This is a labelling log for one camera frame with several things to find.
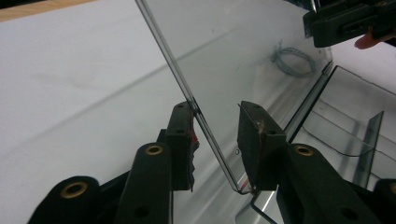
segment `black bracket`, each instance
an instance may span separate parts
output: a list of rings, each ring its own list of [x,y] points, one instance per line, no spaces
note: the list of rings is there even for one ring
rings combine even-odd
[[[56,185],[29,223],[173,223],[173,191],[192,190],[193,153],[199,142],[187,102],[174,107],[157,142],[136,152],[130,172],[99,186],[88,176]]]
[[[380,38],[396,26],[396,0],[340,0],[306,13],[303,21],[305,37],[313,36],[317,48],[363,35],[369,27]]]

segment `cable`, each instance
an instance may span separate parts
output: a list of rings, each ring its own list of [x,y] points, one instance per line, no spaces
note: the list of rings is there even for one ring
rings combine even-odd
[[[309,64],[310,71],[301,73],[298,72],[294,69],[292,69],[290,66],[288,66],[283,60],[282,56],[284,55],[294,55],[296,57],[302,58],[306,60]],[[276,66],[284,72],[287,75],[293,76],[293,77],[311,77],[312,75],[315,74],[317,68],[315,65],[314,59],[305,54],[304,52],[300,51],[299,49],[295,48],[285,48],[282,49],[282,41],[279,42],[279,46],[276,48],[274,54],[271,56],[271,62],[276,63]]]

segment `screw hole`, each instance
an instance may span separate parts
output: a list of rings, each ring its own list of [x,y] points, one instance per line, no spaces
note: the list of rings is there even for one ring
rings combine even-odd
[[[350,220],[358,220],[358,215],[350,208],[341,208],[341,214]]]
[[[303,155],[303,156],[312,156],[312,155],[314,155],[314,152],[311,149],[307,148],[307,147],[297,147],[296,148],[296,152],[298,154],[300,154],[300,155]]]
[[[152,147],[146,148],[146,154],[148,154],[150,156],[155,156],[155,155],[158,155],[158,154],[160,154],[162,152],[163,152],[163,148],[162,147],[152,146]]]
[[[147,217],[149,215],[149,208],[146,206],[140,206],[134,210],[135,217]]]

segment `brass screw insert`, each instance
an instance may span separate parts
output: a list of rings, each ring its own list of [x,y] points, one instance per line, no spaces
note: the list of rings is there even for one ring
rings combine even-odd
[[[163,152],[163,148],[159,146],[151,146],[146,148],[146,154],[150,156],[155,156],[161,154]]]
[[[311,149],[307,148],[307,147],[297,147],[297,148],[295,148],[295,150],[296,150],[296,152],[298,154],[303,155],[303,156],[312,156],[312,155],[314,155],[314,152]]]
[[[79,195],[83,194],[85,192],[85,190],[87,190],[87,188],[88,188],[87,183],[82,182],[82,181],[68,184],[61,191],[61,197],[66,198],[66,199],[76,198]]]

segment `clear acrylic sheet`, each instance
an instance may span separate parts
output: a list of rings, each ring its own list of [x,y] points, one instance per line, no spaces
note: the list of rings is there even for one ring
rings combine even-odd
[[[281,0],[137,4],[230,184],[248,192],[237,104],[262,105],[285,128],[331,60],[304,38],[306,10]]]
[[[318,149],[332,167],[345,180],[354,179],[359,159],[365,156],[363,148],[374,151],[373,165],[367,189],[372,190],[378,179],[396,178],[396,143],[394,127],[396,120],[396,95],[375,84],[336,67],[329,84],[320,95],[301,130],[294,139]],[[364,143],[368,120],[384,111],[376,147]],[[262,192],[255,205],[276,223],[283,223],[276,197]],[[269,223],[246,206],[237,223]]]

